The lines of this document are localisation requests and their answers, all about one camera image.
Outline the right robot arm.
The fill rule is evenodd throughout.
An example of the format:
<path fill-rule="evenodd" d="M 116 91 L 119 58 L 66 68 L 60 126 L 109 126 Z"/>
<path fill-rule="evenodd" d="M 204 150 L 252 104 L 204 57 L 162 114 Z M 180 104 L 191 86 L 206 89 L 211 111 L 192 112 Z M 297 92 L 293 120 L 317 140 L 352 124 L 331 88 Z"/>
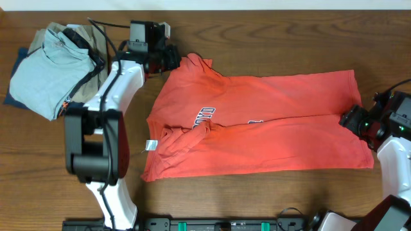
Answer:
<path fill-rule="evenodd" d="M 375 105 L 366 114 L 354 107 L 341 124 L 377 153 L 384 200 L 362 219 L 327 212 L 314 230 L 410 230 L 410 104 Z"/>

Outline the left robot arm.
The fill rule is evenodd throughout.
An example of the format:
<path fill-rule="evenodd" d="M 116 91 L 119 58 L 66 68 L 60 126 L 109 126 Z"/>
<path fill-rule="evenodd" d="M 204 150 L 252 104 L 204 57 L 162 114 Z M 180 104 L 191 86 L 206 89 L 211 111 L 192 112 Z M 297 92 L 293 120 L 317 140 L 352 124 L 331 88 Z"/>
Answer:
<path fill-rule="evenodd" d="M 62 230 L 138 230 L 137 206 L 124 179 L 130 160 L 124 115 L 149 74 L 174 70 L 180 61 L 174 45 L 118 51 L 97 94 L 66 112 L 66 169 L 93 193 L 104 217 L 64 221 Z"/>

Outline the red soccer t-shirt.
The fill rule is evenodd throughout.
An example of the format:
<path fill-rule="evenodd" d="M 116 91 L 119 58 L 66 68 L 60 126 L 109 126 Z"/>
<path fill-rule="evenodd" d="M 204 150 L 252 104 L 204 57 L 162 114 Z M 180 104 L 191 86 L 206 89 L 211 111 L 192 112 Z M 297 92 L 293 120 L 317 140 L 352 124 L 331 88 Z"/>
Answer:
<path fill-rule="evenodd" d="M 210 59 L 189 54 L 148 116 L 157 147 L 143 180 L 371 168 L 366 143 L 339 125 L 360 102 L 352 70 L 223 76 Z"/>

